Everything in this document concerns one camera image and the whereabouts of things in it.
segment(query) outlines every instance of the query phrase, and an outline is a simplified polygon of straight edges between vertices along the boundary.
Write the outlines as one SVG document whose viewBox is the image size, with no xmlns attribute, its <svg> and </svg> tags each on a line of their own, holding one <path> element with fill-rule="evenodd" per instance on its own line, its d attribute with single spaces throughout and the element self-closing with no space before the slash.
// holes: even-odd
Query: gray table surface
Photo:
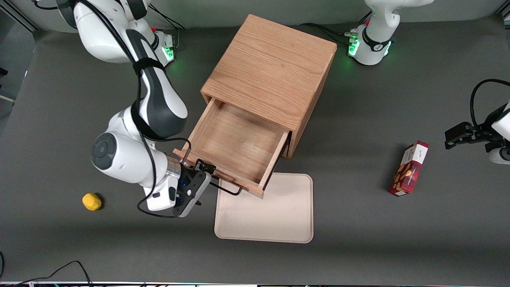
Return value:
<svg viewBox="0 0 510 287">
<path fill-rule="evenodd" d="M 183 136 L 236 30 L 181 33 L 167 70 L 189 109 Z M 2 280 L 47 276 L 79 259 L 95 281 L 510 285 L 510 166 L 490 163 L 482 144 L 443 146 L 444 131 L 469 120 L 474 85 L 508 80 L 501 18 L 405 23 L 395 36 L 374 67 L 339 48 L 295 156 L 276 167 L 314 180 L 315 236 L 301 245 L 217 238 L 214 188 L 182 220 L 138 212 L 141 188 L 103 175 L 89 155 L 109 118 L 135 98 L 131 67 L 93 58 L 76 34 L 35 34 L 0 146 Z M 504 86 L 482 88 L 479 122 L 508 95 Z M 430 149 L 415 192 L 393 197 L 403 148 L 417 140 Z M 106 197 L 104 210 L 83 207 L 88 192 Z M 84 278 L 75 266 L 54 280 Z"/>
</svg>

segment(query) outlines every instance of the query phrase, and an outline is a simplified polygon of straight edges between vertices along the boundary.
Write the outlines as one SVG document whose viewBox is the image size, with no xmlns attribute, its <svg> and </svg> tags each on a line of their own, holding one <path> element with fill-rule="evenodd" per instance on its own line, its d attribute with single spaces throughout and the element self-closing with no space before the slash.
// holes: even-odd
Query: open drawer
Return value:
<svg viewBox="0 0 510 287">
<path fill-rule="evenodd" d="M 213 98 L 189 137 L 191 152 L 186 163 L 194 166 L 198 159 L 208 161 L 216 166 L 218 178 L 263 198 L 288 135 L 282 126 Z M 186 143 L 173 153 L 183 158 L 187 149 Z"/>
</svg>

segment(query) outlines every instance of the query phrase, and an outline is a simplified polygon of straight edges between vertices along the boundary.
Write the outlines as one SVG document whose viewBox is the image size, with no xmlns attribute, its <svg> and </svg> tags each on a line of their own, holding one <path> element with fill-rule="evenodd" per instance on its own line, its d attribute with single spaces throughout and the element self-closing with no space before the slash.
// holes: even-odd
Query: red box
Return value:
<svg viewBox="0 0 510 287">
<path fill-rule="evenodd" d="M 405 149 L 404 157 L 390 189 L 391 194 L 399 197 L 413 192 L 427 151 L 428 144 L 422 141 Z"/>
</svg>

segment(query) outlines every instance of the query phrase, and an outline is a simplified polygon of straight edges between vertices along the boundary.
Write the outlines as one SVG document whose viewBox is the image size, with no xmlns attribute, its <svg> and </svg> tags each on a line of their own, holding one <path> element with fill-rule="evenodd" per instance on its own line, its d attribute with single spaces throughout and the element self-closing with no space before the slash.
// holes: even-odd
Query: wooden box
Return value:
<svg viewBox="0 0 510 287">
<path fill-rule="evenodd" d="M 336 49 L 249 15 L 201 90 L 208 106 L 186 162 L 209 161 L 216 176 L 263 198 L 279 155 L 291 158 L 296 149 Z M 187 148 L 174 153 L 182 158 Z"/>
</svg>

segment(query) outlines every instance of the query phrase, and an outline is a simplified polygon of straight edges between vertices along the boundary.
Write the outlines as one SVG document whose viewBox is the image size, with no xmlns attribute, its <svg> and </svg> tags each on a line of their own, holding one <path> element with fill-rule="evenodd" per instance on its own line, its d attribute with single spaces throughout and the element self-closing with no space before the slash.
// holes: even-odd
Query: yellow object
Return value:
<svg viewBox="0 0 510 287">
<path fill-rule="evenodd" d="M 96 211 L 101 208 L 102 202 L 97 195 L 87 193 L 82 198 L 83 205 L 90 211 Z"/>
</svg>

